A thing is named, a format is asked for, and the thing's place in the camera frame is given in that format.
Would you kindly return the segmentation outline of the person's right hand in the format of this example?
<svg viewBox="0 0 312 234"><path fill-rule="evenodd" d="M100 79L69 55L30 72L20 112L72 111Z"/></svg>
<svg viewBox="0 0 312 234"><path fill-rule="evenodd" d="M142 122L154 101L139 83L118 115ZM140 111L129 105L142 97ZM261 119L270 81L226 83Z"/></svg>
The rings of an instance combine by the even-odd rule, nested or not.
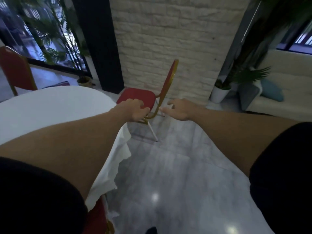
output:
<svg viewBox="0 0 312 234"><path fill-rule="evenodd" d="M193 114L200 108L197 104L183 98L175 98L175 113L165 114L179 121L188 121L192 119Z"/></svg>

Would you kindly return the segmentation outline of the person's left hand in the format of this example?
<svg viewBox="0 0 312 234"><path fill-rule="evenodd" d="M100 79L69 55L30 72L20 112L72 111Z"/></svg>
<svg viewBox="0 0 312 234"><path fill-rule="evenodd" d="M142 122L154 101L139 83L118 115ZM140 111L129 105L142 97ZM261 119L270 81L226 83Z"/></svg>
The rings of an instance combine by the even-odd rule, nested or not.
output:
<svg viewBox="0 0 312 234"><path fill-rule="evenodd" d="M120 102L109 111L109 114L112 117L115 117L123 122L140 121L134 120L134 99L127 99L125 101Z"/></svg>

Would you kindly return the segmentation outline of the red chair with gold frame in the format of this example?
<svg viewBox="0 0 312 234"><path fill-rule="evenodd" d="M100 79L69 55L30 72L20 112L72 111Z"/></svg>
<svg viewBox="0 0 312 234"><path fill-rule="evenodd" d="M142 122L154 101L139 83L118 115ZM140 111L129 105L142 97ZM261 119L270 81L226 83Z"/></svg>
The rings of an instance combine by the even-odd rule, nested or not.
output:
<svg viewBox="0 0 312 234"><path fill-rule="evenodd" d="M152 91L149 90L142 90L142 89L137 89L137 88L126 88L121 95L119 96L117 100L117 104L126 101L127 99L139 99L144 103L145 107L148 107L150 109L150 112L140 121L137 123L147 125L155 139L155 141L158 141L158 138L156 134L153 131L153 128L149 122L150 119L155 118L157 115L160 115L164 117L164 114L158 114L159 112L159 107L162 105L169 89L170 86L173 82L174 76L177 71L177 67L179 64L179 60L175 59L170 67L169 73L165 79L165 82L163 84L163 87L158 95L153 93Z"/></svg>
<svg viewBox="0 0 312 234"><path fill-rule="evenodd" d="M14 96L18 96L16 88L38 90L27 58L17 51L8 46L0 47L0 67Z"/></svg>
<svg viewBox="0 0 312 234"><path fill-rule="evenodd" d="M108 205L106 194L96 202L94 208L88 212L82 234L115 234L113 223L107 218Z"/></svg>

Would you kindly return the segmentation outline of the person's left forearm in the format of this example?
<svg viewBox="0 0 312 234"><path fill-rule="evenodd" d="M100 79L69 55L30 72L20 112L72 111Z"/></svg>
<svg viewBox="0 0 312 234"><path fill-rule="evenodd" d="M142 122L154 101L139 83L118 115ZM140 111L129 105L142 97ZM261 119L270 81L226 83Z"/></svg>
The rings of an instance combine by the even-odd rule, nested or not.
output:
<svg viewBox="0 0 312 234"><path fill-rule="evenodd" d="M57 174L86 200L128 119L115 107L93 117L44 127L0 145L0 156Z"/></svg>

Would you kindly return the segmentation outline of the person's right forearm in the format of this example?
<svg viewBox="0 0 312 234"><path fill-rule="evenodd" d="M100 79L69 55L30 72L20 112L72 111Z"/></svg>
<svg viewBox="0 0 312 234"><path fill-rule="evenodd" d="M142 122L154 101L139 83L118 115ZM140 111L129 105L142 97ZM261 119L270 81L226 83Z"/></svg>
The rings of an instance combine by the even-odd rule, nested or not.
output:
<svg viewBox="0 0 312 234"><path fill-rule="evenodd" d="M299 121L269 115L210 110L201 106L189 112L217 148L247 177L261 153Z"/></svg>

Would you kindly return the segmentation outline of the white plant pot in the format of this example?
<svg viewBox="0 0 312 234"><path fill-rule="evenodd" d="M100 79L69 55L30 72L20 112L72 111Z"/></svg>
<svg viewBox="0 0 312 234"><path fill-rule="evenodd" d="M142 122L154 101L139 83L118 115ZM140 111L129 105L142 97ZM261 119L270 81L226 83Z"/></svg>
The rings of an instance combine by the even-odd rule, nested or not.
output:
<svg viewBox="0 0 312 234"><path fill-rule="evenodd" d="M211 102L215 104L219 104L223 101L223 99L228 95L231 90L231 86L219 88L214 86L212 93L210 95Z"/></svg>

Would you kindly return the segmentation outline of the beige plant pot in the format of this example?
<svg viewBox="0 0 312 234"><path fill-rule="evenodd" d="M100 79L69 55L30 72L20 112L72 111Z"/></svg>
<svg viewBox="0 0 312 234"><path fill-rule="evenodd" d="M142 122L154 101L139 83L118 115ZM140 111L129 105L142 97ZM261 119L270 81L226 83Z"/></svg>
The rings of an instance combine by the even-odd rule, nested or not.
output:
<svg viewBox="0 0 312 234"><path fill-rule="evenodd" d="M77 79L79 86L93 88L92 78L88 76L81 76Z"/></svg>

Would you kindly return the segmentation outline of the grey cushion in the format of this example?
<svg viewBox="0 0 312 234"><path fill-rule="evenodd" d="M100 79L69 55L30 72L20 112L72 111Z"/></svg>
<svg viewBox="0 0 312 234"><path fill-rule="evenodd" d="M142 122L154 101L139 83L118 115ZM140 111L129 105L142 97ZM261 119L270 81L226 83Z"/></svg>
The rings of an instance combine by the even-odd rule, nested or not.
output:
<svg viewBox="0 0 312 234"><path fill-rule="evenodd" d="M263 87L260 80L255 82L242 83L238 86L238 95L240 106L243 111L249 111L254 100L263 92Z"/></svg>

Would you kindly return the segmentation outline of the green potted plant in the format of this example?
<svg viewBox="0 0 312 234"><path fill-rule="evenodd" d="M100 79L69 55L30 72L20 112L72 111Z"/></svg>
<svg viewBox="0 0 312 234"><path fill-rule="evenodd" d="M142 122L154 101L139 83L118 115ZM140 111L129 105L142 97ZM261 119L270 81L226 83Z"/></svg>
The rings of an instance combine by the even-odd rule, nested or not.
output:
<svg viewBox="0 0 312 234"><path fill-rule="evenodd" d="M239 55L224 80L218 79L215 87L230 90L231 83L243 84L262 80L270 67L252 70L264 57L273 38L294 24L312 18L312 0L259 0L260 13L248 28Z"/></svg>

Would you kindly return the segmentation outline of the striped dark cloth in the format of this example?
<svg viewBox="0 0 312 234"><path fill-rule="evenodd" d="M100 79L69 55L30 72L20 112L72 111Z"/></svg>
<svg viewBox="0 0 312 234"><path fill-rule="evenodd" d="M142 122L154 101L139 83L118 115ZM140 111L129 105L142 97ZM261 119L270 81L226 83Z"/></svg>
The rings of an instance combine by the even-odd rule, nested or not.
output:
<svg viewBox="0 0 312 234"><path fill-rule="evenodd" d="M59 87L59 86L70 86L68 81L59 82L50 86L43 87L42 89L50 88L50 87Z"/></svg>

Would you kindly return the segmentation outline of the white tablecloth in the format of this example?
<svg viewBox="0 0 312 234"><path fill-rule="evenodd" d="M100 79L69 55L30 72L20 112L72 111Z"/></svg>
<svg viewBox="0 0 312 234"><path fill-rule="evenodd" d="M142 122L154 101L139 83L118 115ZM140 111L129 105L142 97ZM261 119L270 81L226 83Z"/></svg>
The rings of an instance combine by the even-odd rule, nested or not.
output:
<svg viewBox="0 0 312 234"><path fill-rule="evenodd" d="M105 113L115 101L102 90L81 86L49 87L0 103L0 145L34 130ZM111 152L94 181L85 205L91 211L102 195L117 189L119 163L131 156L127 124L120 129Z"/></svg>

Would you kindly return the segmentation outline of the teal cushion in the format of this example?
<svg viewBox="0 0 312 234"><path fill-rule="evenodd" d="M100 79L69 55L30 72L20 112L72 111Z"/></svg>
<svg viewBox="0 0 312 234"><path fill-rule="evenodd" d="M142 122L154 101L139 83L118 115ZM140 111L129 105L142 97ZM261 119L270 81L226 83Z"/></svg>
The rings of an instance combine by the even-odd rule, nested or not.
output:
<svg viewBox="0 0 312 234"><path fill-rule="evenodd" d="M261 96L277 102L284 101L283 91L278 87L278 85L267 79L262 79L260 82L262 86Z"/></svg>

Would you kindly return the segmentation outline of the tall green palm plant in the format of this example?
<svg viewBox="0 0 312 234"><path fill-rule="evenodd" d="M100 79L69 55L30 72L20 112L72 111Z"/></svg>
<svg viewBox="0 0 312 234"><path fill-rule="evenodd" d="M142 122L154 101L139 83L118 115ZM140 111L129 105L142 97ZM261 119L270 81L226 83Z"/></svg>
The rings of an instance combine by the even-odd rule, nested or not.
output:
<svg viewBox="0 0 312 234"><path fill-rule="evenodd" d="M72 0L0 0L0 40L30 64L92 78Z"/></svg>

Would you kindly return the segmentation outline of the cream sofa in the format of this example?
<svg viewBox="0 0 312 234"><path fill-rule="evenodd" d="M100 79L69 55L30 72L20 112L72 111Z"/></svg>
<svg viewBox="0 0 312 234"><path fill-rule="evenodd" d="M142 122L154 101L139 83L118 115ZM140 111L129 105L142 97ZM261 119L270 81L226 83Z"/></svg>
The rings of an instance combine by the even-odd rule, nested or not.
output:
<svg viewBox="0 0 312 234"><path fill-rule="evenodd" d="M267 80L283 91L284 101L257 97L249 112L312 122L312 55L269 50L259 68L270 67Z"/></svg>

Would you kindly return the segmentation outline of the black shirt sleeve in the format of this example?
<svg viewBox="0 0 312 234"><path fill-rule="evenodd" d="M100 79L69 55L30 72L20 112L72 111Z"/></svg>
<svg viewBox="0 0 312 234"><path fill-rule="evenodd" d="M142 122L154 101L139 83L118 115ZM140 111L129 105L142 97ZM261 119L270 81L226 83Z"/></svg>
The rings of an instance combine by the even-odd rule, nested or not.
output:
<svg viewBox="0 0 312 234"><path fill-rule="evenodd" d="M312 234L312 122L277 136L252 165L249 181L275 234Z"/></svg>
<svg viewBox="0 0 312 234"><path fill-rule="evenodd" d="M47 170L0 157L0 234L82 234L80 192Z"/></svg>

